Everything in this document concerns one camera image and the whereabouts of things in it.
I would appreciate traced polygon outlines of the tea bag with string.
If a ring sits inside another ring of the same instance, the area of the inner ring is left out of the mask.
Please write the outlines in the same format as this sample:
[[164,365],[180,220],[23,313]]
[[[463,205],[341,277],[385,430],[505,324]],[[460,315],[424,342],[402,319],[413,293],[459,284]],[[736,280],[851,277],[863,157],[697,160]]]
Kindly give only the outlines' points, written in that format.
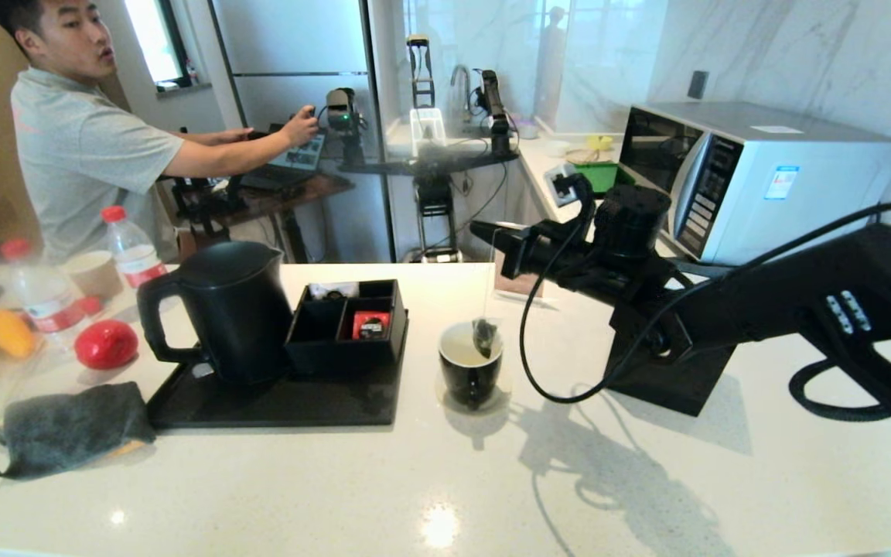
[[490,268],[486,272],[486,289],[480,316],[473,320],[473,344],[484,357],[493,355],[493,346],[497,340],[498,329],[502,318],[494,315],[492,310],[494,286],[496,285],[497,265],[490,260]]

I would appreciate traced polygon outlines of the black electric kettle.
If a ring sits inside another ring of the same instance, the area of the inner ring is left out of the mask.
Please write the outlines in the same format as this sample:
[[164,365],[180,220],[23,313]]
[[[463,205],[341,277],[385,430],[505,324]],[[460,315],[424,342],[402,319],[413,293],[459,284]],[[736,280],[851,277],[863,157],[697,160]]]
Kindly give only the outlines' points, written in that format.
[[[196,251],[137,291],[149,348],[160,362],[208,363],[225,383],[252,385],[284,377],[292,310],[280,279],[283,254],[266,244],[225,242]],[[159,306],[179,297],[196,333],[195,348],[166,341]]]

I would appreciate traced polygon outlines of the green tray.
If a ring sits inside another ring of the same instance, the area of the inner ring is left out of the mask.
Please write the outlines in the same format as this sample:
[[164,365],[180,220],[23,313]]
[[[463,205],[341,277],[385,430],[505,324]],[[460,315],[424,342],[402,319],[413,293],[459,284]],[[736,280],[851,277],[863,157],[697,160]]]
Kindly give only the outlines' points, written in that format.
[[616,186],[633,186],[634,178],[624,172],[614,162],[579,163],[575,165],[577,173],[589,180],[594,197],[601,200]]

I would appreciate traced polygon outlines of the black background robot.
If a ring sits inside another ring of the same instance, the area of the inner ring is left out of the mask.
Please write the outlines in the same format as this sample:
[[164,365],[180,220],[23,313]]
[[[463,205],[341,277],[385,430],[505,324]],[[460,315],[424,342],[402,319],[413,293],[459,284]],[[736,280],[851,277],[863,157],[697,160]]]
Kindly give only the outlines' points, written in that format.
[[[438,107],[435,105],[434,71],[430,53],[430,39],[423,34],[407,36],[411,70],[411,101],[413,108]],[[480,70],[481,85],[475,91],[470,106],[480,107],[489,125],[481,138],[485,149],[481,154],[463,154],[459,143],[427,145],[406,161],[367,162],[362,152],[361,131],[364,117],[356,109],[356,91],[340,87],[326,95],[324,112],[326,130],[343,143],[340,170],[356,174],[379,176],[409,176],[416,198],[418,220],[418,253],[421,263],[460,263],[463,253],[459,246],[456,225],[453,176],[471,169],[492,165],[506,165],[519,158],[519,152],[510,144],[513,124],[502,102],[500,81],[494,70]]]

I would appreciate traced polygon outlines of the black mug white inside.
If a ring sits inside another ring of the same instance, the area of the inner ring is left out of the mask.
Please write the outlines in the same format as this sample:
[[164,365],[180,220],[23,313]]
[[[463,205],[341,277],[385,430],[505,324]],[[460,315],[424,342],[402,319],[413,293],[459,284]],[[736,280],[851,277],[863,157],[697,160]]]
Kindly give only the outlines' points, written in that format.
[[473,320],[450,325],[439,336],[439,364],[445,393],[457,405],[477,412],[492,398],[502,369],[504,341],[498,329],[493,355],[484,357],[473,344]]

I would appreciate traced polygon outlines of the red sachet packet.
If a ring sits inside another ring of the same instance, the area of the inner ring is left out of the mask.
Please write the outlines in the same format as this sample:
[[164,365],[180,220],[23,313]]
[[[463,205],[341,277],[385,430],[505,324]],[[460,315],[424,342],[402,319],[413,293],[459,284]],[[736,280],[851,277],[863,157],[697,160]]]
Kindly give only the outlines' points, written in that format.
[[357,311],[351,320],[351,339],[385,338],[391,327],[391,314],[384,311]]

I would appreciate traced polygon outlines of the black tissue box white top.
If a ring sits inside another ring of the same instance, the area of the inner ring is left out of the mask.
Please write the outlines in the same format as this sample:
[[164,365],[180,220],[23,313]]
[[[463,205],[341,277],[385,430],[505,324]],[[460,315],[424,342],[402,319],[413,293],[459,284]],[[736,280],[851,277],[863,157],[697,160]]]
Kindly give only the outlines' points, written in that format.
[[736,349],[696,339],[675,313],[666,313],[641,340],[647,318],[639,311],[618,308],[609,324],[614,340],[606,388],[682,415],[700,415]]

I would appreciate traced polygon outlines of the silver foil sachet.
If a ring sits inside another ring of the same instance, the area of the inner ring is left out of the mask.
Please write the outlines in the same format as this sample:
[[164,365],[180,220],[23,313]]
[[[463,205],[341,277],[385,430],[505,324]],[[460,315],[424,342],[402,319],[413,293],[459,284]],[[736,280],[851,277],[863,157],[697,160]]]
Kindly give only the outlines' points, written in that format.
[[307,288],[312,301],[355,299],[360,296],[359,282],[312,282]]

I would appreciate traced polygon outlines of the wooden desk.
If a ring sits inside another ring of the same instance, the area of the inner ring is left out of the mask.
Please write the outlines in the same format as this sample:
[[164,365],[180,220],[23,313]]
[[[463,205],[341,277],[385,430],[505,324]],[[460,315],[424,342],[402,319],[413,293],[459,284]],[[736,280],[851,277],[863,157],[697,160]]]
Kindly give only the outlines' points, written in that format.
[[342,177],[317,173],[299,186],[283,188],[280,191],[259,191],[241,188],[241,195],[248,208],[229,217],[212,219],[211,226],[191,224],[178,219],[173,214],[174,202],[171,198],[172,179],[159,183],[159,193],[166,202],[166,212],[177,236],[177,261],[194,254],[195,251],[237,239],[234,229],[247,224],[260,224],[263,228],[263,243],[282,250],[291,263],[309,263],[310,251],[297,220],[295,211],[300,206],[319,202],[333,195],[349,193],[353,184]]

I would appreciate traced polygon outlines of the black compartment organizer box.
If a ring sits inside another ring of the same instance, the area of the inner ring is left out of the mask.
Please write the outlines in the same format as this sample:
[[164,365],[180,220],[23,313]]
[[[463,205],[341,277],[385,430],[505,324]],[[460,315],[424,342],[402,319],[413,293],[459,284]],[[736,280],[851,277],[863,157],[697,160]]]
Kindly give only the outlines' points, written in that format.
[[[302,290],[284,345],[303,376],[349,378],[400,362],[408,314],[399,282],[350,282],[360,283],[360,296],[355,299],[312,301],[307,286]],[[351,339],[351,320],[357,311],[390,313],[391,327],[385,338]]]

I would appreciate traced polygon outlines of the silver microwave oven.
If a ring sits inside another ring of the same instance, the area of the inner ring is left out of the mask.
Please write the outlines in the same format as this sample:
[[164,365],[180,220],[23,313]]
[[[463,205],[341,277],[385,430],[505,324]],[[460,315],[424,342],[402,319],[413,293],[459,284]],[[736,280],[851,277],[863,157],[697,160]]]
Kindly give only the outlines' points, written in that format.
[[666,243],[736,267],[880,202],[891,137],[745,101],[637,104],[619,162],[671,195]]

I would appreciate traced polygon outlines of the black serving tray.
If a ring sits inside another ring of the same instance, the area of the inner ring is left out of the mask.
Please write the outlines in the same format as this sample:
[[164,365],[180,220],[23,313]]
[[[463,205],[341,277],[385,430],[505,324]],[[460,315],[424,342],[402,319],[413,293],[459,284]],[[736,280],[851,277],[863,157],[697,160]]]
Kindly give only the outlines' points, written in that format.
[[346,383],[279,380],[232,385],[177,368],[146,402],[156,430],[181,428],[325,428],[392,426],[397,413],[399,357]]

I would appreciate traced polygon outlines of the window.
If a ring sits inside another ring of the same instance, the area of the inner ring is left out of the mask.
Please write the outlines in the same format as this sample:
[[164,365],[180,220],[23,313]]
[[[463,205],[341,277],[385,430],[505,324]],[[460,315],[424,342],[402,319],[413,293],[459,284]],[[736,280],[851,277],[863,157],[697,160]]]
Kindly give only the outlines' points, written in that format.
[[149,77],[158,92],[196,84],[171,0],[123,0],[128,20],[144,53]]

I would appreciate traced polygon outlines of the paper cup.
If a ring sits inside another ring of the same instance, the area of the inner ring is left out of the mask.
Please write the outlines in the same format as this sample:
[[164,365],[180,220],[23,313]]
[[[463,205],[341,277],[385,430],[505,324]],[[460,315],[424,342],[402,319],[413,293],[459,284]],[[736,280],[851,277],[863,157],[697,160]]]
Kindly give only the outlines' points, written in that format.
[[60,268],[84,297],[110,301],[125,290],[110,251],[86,251],[65,261]]

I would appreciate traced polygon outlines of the person in grey shirt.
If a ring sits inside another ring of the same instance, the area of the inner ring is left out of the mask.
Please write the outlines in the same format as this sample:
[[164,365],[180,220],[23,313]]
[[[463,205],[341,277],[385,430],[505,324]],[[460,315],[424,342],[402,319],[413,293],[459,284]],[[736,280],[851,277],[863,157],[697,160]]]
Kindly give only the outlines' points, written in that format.
[[188,134],[145,123],[101,89],[118,65],[93,0],[0,0],[0,27],[29,63],[10,101],[22,180],[49,263],[99,249],[109,206],[124,206],[159,236],[152,188],[160,177],[247,173],[319,130],[311,105],[261,138],[250,129]]

